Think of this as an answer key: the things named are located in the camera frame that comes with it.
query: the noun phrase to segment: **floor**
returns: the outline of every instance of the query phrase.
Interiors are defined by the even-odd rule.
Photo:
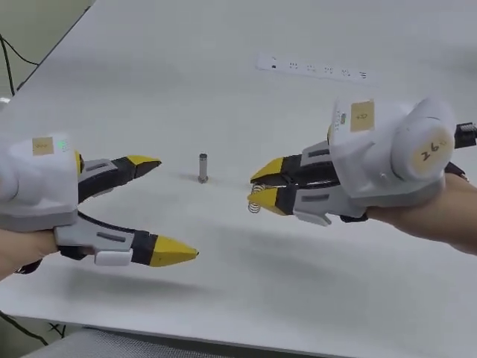
[[[94,0],[0,0],[0,34],[25,58],[39,62]],[[9,53],[15,86],[25,80],[34,66]],[[3,55],[0,57],[0,98],[10,98]],[[47,342],[58,339],[48,322],[19,319],[18,322]],[[17,358],[42,344],[0,319],[0,357]]]

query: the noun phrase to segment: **yellow fingertip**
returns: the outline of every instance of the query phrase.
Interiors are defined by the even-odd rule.
[[[81,174],[81,156],[78,151],[75,151],[75,159],[76,159],[76,171],[79,174]]]
[[[146,157],[144,155],[128,155],[126,158],[129,159],[129,161],[135,166],[138,166],[139,164],[143,164],[143,163],[150,163],[150,162],[161,163],[161,160],[159,158],[151,158],[151,157]]]
[[[285,216],[286,214],[275,206],[277,202],[278,188],[269,188],[259,192],[253,192],[247,199],[250,203],[254,203],[264,209]]]
[[[255,175],[250,179],[250,181],[257,180],[266,175],[279,174],[282,170],[283,157],[273,159],[269,164],[261,168]]]
[[[158,236],[149,266],[162,267],[193,260],[199,252],[166,236]]]

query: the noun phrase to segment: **power strip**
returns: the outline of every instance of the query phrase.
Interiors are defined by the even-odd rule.
[[[351,69],[349,67],[331,66],[306,61],[291,60],[270,54],[260,54],[256,68],[290,75],[308,76],[320,79],[353,82],[365,86],[376,86],[376,74],[367,70]]]

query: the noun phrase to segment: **table surface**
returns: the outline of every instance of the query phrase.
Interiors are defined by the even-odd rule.
[[[200,256],[153,269],[54,255],[1,283],[1,309],[310,354],[476,352],[475,257],[378,222],[319,227],[247,210],[249,177],[320,142],[337,96],[418,101],[438,92],[462,122],[475,118],[475,78],[436,62],[445,44],[418,36],[429,9],[377,16],[365,9],[372,3],[349,11],[311,0],[98,0],[0,113],[0,128],[17,137],[68,131],[86,159],[158,156],[156,171],[81,209],[181,239]],[[379,85],[258,71],[263,51],[364,66]],[[477,180],[474,151],[455,162]],[[201,152],[204,185],[195,180]]]

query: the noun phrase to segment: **handwritten number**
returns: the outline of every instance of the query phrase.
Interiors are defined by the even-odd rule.
[[[431,142],[431,150],[432,151],[438,151],[439,150],[439,145],[434,145],[434,143]]]
[[[423,162],[425,162],[426,160],[428,160],[429,157],[431,156],[428,151],[423,151],[420,155],[423,156]]]

